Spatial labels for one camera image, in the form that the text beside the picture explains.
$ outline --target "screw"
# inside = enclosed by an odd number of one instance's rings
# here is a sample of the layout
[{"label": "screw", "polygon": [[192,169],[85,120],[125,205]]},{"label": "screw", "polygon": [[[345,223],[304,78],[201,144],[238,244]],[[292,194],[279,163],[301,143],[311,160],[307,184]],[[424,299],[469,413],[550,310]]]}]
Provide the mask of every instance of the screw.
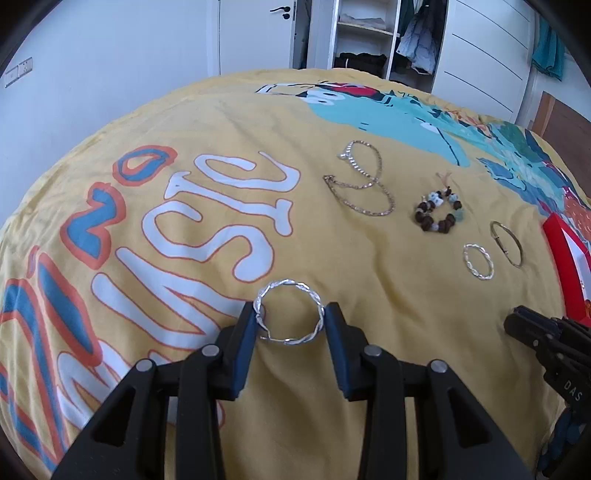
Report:
[{"label": "screw", "polygon": [[382,355],[382,349],[377,345],[366,345],[363,349],[365,355],[368,356],[380,356]]},{"label": "screw", "polygon": [[149,372],[152,369],[152,360],[148,360],[147,358],[142,358],[139,362],[135,364],[135,367],[140,372]]},{"label": "screw", "polygon": [[431,370],[437,372],[438,374],[444,374],[447,372],[448,366],[443,360],[433,360],[431,362]]},{"label": "screw", "polygon": [[217,356],[220,352],[220,347],[214,344],[206,345],[201,349],[203,356]]}]

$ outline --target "yellow bedsheet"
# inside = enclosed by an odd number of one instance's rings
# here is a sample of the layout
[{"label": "yellow bedsheet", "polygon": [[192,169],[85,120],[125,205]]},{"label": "yellow bedsheet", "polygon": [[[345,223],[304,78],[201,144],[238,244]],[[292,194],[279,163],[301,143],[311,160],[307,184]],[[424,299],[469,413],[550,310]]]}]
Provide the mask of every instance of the yellow bedsheet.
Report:
[{"label": "yellow bedsheet", "polygon": [[[337,157],[352,140],[379,149],[391,215],[356,213],[327,188],[327,174],[363,183]],[[369,149],[354,153],[375,171]],[[425,233],[415,207],[448,171],[465,218]],[[384,210],[371,190],[342,193]],[[584,236],[581,195],[538,137],[368,74],[279,70],[187,86],[82,142],[4,225],[0,426],[47,479],[137,360],[183,359],[259,288],[292,278],[397,358],[445,359],[533,466],[560,403],[502,322],[520,304],[563,314],[541,223],[557,211]],[[492,239],[492,220],[521,240],[522,269]],[[490,253],[491,281],[467,270],[468,243]],[[265,305],[275,336],[312,330],[304,294],[279,289]],[[324,334],[292,348],[258,342],[241,397],[219,410],[228,478],[355,478],[364,408],[337,389]]]}]

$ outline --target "wall socket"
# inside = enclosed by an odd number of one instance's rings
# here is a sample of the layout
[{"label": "wall socket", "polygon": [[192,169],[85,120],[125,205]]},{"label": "wall socket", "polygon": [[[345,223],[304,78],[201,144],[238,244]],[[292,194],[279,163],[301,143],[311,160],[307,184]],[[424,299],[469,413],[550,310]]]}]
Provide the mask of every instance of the wall socket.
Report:
[{"label": "wall socket", "polygon": [[33,69],[33,58],[29,57],[25,61],[19,63],[16,67],[8,70],[4,74],[4,88],[12,85],[20,77],[26,75]]}]

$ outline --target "beaded bracelet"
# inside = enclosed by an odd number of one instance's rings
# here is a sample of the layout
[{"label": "beaded bracelet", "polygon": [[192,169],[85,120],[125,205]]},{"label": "beaded bracelet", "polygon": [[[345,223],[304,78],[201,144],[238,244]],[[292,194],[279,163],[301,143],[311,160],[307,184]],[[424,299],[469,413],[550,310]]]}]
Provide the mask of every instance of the beaded bracelet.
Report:
[{"label": "beaded bracelet", "polygon": [[[444,197],[453,207],[454,211],[452,213],[448,213],[445,217],[445,220],[436,222],[431,217],[431,212],[445,202]],[[414,219],[425,232],[432,231],[448,233],[452,226],[454,226],[456,222],[461,221],[463,218],[464,209],[462,208],[462,203],[460,202],[458,196],[455,193],[452,193],[450,187],[447,187],[445,193],[442,193],[441,190],[438,190],[436,192],[431,192],[426,198],[423,197],[423,201],[418,204],[417,210],[414,214]]]}]

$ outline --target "teal curtain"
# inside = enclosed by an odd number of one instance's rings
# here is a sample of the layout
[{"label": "teal curtain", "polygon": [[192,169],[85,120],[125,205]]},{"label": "teal curtain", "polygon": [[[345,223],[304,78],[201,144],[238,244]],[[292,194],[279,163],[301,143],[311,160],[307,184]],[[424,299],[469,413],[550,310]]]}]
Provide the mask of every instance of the teal curtain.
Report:
[{"label": "teal curtain", "polygon": [[542,17],[540,17],[540,40],[531,62],[540,72],[562,81],[564,43]]}]

